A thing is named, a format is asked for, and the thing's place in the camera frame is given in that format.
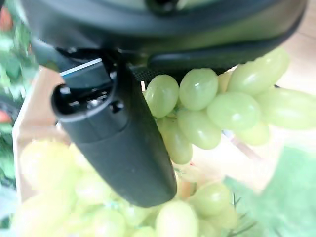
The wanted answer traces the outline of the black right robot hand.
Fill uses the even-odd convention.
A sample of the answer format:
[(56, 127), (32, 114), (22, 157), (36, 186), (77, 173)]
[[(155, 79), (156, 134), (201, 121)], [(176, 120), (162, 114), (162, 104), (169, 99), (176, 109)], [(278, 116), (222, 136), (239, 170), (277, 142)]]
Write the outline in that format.
[(23, 0), (37, 62), (60, 74), (52, 109), (100, 176), (133, 205), (171, 200), (176, 181), (140, 81), (216, 72), (275, 49), (305, 0)]

